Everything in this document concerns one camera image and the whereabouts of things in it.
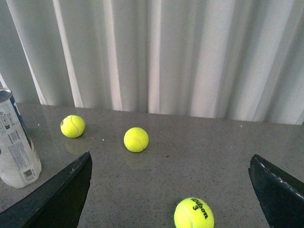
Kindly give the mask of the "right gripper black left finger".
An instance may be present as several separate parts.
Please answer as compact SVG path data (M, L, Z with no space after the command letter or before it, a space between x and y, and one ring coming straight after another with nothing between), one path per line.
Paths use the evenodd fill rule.
M92 158L84 153L0 214L2 228L76 228L87 198Z

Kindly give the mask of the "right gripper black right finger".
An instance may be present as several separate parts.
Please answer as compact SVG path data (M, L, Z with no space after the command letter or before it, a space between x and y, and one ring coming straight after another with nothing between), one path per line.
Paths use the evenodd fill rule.
M250 161L249 177L271 228L304 226L304 183L258 154Z

